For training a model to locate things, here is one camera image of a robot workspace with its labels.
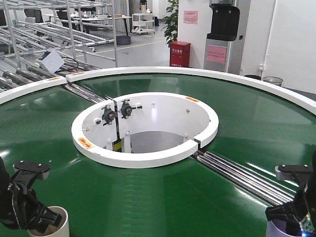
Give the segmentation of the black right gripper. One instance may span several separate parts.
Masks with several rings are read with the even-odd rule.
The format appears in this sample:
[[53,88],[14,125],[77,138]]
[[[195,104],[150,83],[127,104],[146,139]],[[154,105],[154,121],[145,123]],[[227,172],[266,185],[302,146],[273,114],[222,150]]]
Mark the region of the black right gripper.
[[299,188],[290,202],[267,207],[265,214],[268,221],[282,221],[286,234],[291,236],[308,236],[300,222],[309,216],[311,222],[316,221],[316,154],[312,155],[311,165],[279,165],[276,167],[277,178],[294,180]]

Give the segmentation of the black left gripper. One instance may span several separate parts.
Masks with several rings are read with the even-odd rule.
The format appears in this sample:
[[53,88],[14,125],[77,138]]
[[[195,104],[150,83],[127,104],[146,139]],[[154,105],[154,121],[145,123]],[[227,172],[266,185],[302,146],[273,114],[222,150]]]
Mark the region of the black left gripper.
[[0,160],[0,222],[13,230],[36,230],[44,234],[49,225],[58,227],[62,216],[39,201],[32,188],[37,179],[48,177],[50,166],[29,160],[14,164],[11,176]]

